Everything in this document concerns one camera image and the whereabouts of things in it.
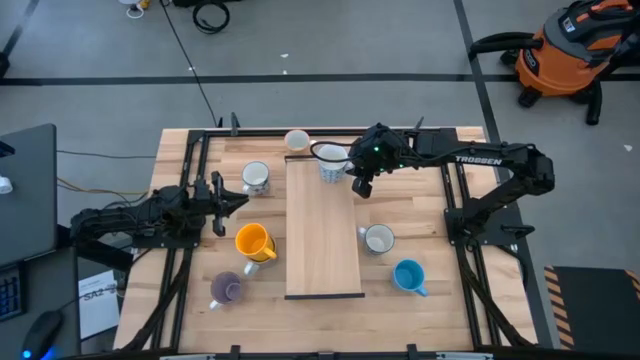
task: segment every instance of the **paper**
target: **paper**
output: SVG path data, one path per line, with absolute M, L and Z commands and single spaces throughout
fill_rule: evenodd
M 116 285 L 112 270 L 78 282 L 81 339 L 118 326 Z

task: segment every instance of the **orange shop vacuum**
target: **orange shop vacuum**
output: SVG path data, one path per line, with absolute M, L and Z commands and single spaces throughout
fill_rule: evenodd
M 568 96 L 589 105 L 586 123 L 596 125 L 602 107 L 600 80 L 620 66 L 621 45 L 638 30 L 639 10 L 640 0 L 576 1 L 535 34 L 506 32 L 474 42 L 469 57 L 505 51 L 500 61 L 515 65 L 524 86 L 521 106 L 529 108 L 542 96 Z

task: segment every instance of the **mug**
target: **mug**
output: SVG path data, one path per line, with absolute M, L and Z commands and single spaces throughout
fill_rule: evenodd
M 320 151 L 317 152 L 317 155 L 327 160 L 340 160 L 349 157 L 347 150 L 337 145 L 324 145 L 320 148 Z M 320 164 L 320 176 L 322 180 L 330 184 L 335 184 L 340 181 L 346 174 L 346 171 L 353 168 L 353 164 L 348 161 L 334 163 L 318 159 L 318 164 Z
M 393 268 L 393 283 L 400 290 L 429 295 L 424 287 L 424 269 L 415 260 L 404 259 L 396 264 Z
M 273 251 L 276 252 L 275 242 L 273 243 Z M 270 267 L 271 265 L 275 264 L 275 262 L 276 262 L 276 259 L 271 259 L 271 258 L 262 262 L 249 261 L 247 262 L 247 265 L 244 266 L 244 274 L 246 276 L 251 276 L 260 269 L 263 269 L 265 267 Z
M 211 282 L 213 301 L 209 304 L 209 309 L 215 310 L 222 305 L 231 304 L 240 299 L 242 293 L 242 283 L 238 275 L 230 271 L 220 273 Z
M 396 243 L 393 231 L 386 225 L 371 225 L 368 228 L 358 228 L 358 235 L 364 242 L 364 247 L 373 255 L 382 255 L 391 250 Z
M 291 130 L 284 136 L 284 143 L 291 151 L 302 151 L 315 141 L 309 140 L 309 134 L 303 130 Z
M 269 167 L 260 161 L 252 161 L 242 169 L 242 192 L 247 195 L 265 195 L 269 192 Z
M 257 263 L 278 257 L 275 241 L 260 224 L 247 224 L 238 231 L 236 249 Z

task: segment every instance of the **gray floor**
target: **gray floor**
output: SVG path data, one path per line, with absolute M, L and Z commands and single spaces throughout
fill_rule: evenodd
M 0 2 L 0 46 L 29 0 Z M 536 31 L 571 0 L 464 0 L 474 39 L 507 30 Z M 451 0 L 246 0 L 230 3 L 232 21 L 207 36 L 189 10 L 170 8 L 176 31 L 200 75 L 432 73 L 470 74 Z M 11 54 L 7 78 L 190 76 L 157 2 L 140 20 L 116 0 L 41 0 Z M 480 57 L 500 74 L 496 56 Z M 484 125 L 472 82 L 323 82 L 206 84 L 217 116 L 243 126 Z M 640 84 L 603 85 L 602 123 L 584 125 L 586 109 L 543 99 L 523 110 L 517 84 L 488 83 L 502 139 L 533 142 L 555 162 L 556 190 L 520 201 L 534 263 L 627 268 L 640 272 L 640 225 L 633 210 L 640 165 L 636 122 Z M 59 148 L 153 155 L 163 128 L 213 125 L 197 85 L 0 86 L 0 133 L 52 122 Z M 624 145 L 633 149 L 627 151 Z M 152 160 L 59 155 L 59 176 L 80 186 L 138 191 Z M 107 195 L 61 191 L 60 222 Z M 83 276 L 101 271 L 84 263 Z M 540 274 L 536 274 L 542 284 Z M 100 337 L 85 351 L 108 348 Z

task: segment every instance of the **wooden cutting board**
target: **wooden cutting board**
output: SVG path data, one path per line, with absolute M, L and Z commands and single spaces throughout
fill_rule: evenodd
M 286 172 L 286 298 L 363 296 L 352 178 L 324 182 L 315 159 L 288 159 Z

